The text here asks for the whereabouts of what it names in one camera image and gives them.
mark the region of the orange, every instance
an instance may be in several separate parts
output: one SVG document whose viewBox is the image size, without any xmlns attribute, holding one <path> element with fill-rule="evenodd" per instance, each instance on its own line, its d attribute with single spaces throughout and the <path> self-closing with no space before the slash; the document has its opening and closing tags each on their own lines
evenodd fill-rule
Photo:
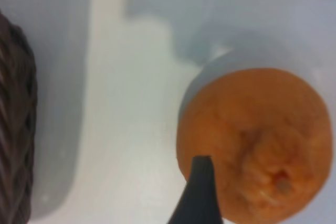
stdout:
<svg viewBox="0 0 336 224">
<path fill-rule="evenodd" d="M 212 157 L 224 218 L 278 223 L 303 209 L 329 176 L 328 110 L 312 87 L 286 71 L 225 75 L 201 90 L 180 120 L 177 159 L 187 180 L 197 155 Z"/>
</svg>

